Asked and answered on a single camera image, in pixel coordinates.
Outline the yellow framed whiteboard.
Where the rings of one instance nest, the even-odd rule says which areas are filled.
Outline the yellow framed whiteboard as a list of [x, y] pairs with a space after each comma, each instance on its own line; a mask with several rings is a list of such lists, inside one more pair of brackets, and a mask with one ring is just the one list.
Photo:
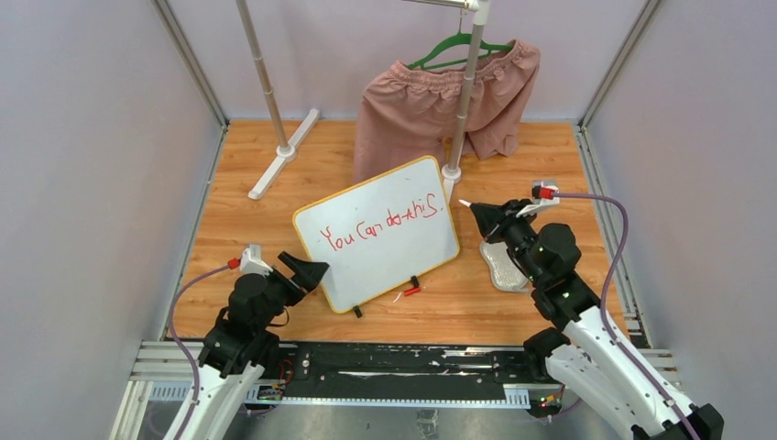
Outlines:
[[423, 156], [297, 210], [309, 259], [337, 314], [455, 259], [460, 244], [436, 158]]

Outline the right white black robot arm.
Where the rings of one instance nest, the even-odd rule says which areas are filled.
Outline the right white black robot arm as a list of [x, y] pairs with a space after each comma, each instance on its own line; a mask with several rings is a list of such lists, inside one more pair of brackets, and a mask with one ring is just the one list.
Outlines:
[[535, 382], [572, 390], [623, 439], [720, 439], [724, 420], [697, 405], [646, 361], [611, 322], [606, 302], [577, 274], [582, 256], [569, 225], [532, 226], [547, 199], [469, 203], [484, 242], [503, 244], [531, 283], [531, 298], [551, 327], [527, 339], [523, 369]]

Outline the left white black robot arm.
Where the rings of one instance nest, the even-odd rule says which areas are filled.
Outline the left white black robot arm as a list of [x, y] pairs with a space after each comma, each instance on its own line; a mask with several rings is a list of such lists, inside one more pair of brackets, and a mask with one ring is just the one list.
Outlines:
[[170, 336], [192, 370], [192, 383], [170, 428], [168, 439], [221, 439], [240, 412], [258, 379], [273, 377], [280, 367], [279, 337], [271, 332], [275, 317], [303, 300], [322, 282], [329, 264], [279, 254], [291, 271], [285, 276], [251, 244], [214, 274], [238, 270], [234, 288], [207, 333], [197, 356]]

